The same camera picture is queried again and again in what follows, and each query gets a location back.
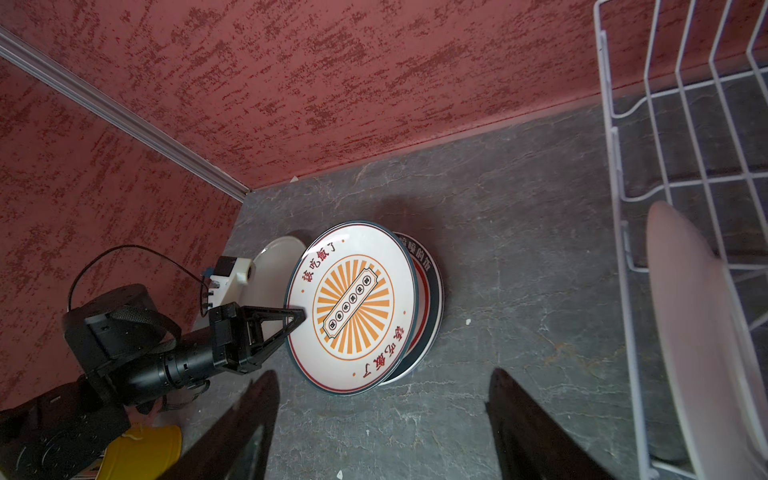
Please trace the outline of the white brown-rimmed plate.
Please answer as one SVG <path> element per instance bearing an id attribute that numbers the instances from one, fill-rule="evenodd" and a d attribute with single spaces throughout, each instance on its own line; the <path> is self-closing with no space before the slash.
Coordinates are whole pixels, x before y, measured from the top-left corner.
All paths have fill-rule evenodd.
<path id="1" fill-rule="evenodd" d="M 294 236 L 270 242 L 253 260 L 253 272 L 240 296 L 240 304 L 283 308 L 294 269 L 306 250 Z"/>

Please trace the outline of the green-rimmed white plate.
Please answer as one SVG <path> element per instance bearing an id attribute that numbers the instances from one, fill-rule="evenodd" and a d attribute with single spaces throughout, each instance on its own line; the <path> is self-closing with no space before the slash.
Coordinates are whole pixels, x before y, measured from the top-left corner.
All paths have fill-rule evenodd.
<path id="1" fill-rule="evenodd" d="M 419 310 L 406 355 L 381 385 L 404 379 L 424 360 L 437 338 L 445 305 L 443 276 L 435 258 L 414 237 L 401 232 L 395 235 L 408 250 L 415 267 L 419 281 Z"/>

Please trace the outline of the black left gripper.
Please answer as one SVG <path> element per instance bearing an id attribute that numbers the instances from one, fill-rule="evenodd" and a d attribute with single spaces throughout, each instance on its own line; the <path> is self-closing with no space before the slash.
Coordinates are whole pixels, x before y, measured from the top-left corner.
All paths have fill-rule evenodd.
<path id="1" fill-rule="evenodd" d="M 218 370 L 259 370 L 305 320 L 303 308 L 241 307 L 228 303 L 208 313 L 213 364 Z"/>

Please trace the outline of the orange sunburst pattern plate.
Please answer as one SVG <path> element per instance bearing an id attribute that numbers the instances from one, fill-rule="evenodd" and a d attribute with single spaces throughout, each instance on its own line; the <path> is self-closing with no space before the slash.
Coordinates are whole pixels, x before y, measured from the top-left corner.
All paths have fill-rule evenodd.
<path id="1" fill-rule="evenodd" d="M 419 308 L 415 267 L 387 228 L 343 222 L 303 252 L 285 305 L 306 314 L 287 340 L 301 373 L 329 394 L 361 394 L 386 380 L 407 354 Z"/>

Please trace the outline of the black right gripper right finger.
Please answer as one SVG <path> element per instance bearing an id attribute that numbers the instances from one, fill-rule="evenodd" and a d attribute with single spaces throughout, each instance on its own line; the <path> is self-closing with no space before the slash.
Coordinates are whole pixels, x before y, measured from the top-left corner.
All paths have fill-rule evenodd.
<path id="1" fill-rule="evenodd" d="M 485 403 L 504 479 L 611 479 L 505 370 L 496 368 Z"/>

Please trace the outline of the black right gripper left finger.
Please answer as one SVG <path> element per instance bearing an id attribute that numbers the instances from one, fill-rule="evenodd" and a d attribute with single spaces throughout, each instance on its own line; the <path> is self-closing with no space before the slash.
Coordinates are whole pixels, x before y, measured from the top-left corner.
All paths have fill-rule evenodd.
<path id="1" fill-rule="evenodd" d="M 161 477 L 263 479 L 279 405 L 278 377 L 269 370 Z"/>

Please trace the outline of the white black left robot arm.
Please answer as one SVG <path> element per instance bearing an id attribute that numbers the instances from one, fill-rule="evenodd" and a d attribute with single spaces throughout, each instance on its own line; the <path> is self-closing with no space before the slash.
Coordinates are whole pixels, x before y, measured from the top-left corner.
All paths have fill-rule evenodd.
<path id="1" fill-rule="evenodd" d="M 64 337 L 83 373 L 2 411 L 2 477 L 74 477 L 130 429 L 128 408 L 148 414 L 172 392 L 204 393 L 216 375 L 259 370 L 306 313 L 231 302 L 208 319 L 208 327 L 184 334 L 141 284 L 68 310 Z"/>

